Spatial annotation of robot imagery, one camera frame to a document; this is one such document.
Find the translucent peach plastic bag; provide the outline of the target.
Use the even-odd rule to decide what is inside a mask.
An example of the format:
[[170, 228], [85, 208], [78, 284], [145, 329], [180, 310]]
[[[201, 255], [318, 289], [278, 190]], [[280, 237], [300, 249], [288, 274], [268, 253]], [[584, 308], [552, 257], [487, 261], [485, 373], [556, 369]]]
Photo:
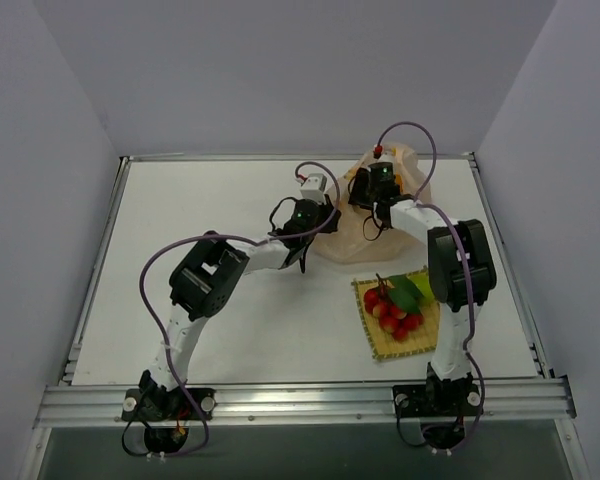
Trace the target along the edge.
[[[389, 142], [384, 145], [384, 152], [392, 162], [400, 192], [415, 193], [426, 177], [419, 169], [416, 151], [406, 144]], [[349, 203], [355, 174], [360, 168], [368, 167], [373, 162], [372, 154], [367, 152], [338, 178], [341, 191], [338, 229], [331, 234], [316, 236], [311, 250], [317, 255], [339, 264], [384, 262], [397, 258], [418, 244], [407, 233], [381, 229], [377, 216]]]

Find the green fake pear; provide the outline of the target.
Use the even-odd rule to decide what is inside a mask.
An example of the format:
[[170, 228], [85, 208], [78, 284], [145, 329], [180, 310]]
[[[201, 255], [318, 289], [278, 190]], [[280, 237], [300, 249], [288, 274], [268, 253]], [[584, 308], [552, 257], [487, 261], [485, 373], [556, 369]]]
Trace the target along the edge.
[[435, 301], [427, 272], [414, 272], [407, 276], [408, 289], [420, 305], [429, 305]]

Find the red fake cherry bunch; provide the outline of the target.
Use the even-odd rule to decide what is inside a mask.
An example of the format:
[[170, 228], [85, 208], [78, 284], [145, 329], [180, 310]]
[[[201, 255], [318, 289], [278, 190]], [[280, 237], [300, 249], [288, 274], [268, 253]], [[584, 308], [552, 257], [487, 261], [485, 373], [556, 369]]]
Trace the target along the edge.
[[399, 343], [424, 324], [424, 305], [412, 297], [406, 275], [377, 275], [376, 284], [364, 291], [362, 303], [379, 328]]

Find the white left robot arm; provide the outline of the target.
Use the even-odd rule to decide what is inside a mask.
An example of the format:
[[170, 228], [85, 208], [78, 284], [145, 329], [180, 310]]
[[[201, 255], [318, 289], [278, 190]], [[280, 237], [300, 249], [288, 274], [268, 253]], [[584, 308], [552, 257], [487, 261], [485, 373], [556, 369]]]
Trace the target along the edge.
[[187, 379], [190, 360], [201, 331], [227, 304], [241, 278], [260, 270], [283, 270], [294, 264], [306, 270], [308, 249], [319, 233], [337, 231], [340, 212], [324, 194], [320, 200], [291, 199], [294, 209], [281, 228], [253, 243], [237, 236], [209, 231], [194, 239], [194, 246], [171, 273], [168, 285], [172, 309], [164, 323], [151, 306], [145, 290], [149, 266], [141, 271], [139, 287], [145, 307], [156, 322], [162, 346], [139, 382], [149, 391], [146, 408], [159, 419], [174, 417], [182, 405], [177, 389]]

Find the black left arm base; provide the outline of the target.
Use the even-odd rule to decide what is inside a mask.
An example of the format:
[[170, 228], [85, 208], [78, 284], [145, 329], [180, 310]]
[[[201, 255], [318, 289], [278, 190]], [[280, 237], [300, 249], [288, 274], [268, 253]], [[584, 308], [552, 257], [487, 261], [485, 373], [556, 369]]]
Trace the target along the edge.
[[[122, 404], [120, 419], [125, 423], [121, 446], [130, 457], [176, 457], [200, 451], [209, 444], [208, 422], [216, 406], [216, 391], [206, 387], [188, 387], [187, 394], [177, 387], [168, 393], [130, 389]], [[195, 445], [186, 447], [190, 423], [202, 426], [203, 437]], [[127, 432], [134, 424], [144, 427], [144, 449], [131, 446]]]

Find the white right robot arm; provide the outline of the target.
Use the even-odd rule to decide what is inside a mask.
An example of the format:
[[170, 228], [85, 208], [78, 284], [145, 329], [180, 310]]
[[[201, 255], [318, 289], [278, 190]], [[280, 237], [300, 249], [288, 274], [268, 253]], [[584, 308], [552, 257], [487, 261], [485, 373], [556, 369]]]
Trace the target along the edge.
[[433, 411], [447, 412], [460, 400], [455, 382], [477, 371], [471, 355], [476, 319], [497, 283], [484, 225], [453, 219], [434, 204], [402, 194], [388, 161], [356, 171], [349, 203], [369, 211], [381, 228], [405, 232], [427, 247], [429, 285], [440, 304], [440, 321], [429, 363], [436, 380], [425, 386], [424, 400]]

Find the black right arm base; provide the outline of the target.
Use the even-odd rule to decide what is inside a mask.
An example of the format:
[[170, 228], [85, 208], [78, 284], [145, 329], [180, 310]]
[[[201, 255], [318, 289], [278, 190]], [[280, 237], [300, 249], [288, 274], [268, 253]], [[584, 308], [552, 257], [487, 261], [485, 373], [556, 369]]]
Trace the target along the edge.
[[[400, 384], [392, 387], [396, 430], [409, 448], [429, 448], [433, 454], [451, 456], [469, 439], [465, 420], [475, 427], [483, 414], [484, 394], [476, 385], [431, 387]], [[420, 440], [408, 440], [401, 426], [404, 419], [420, 421]]]

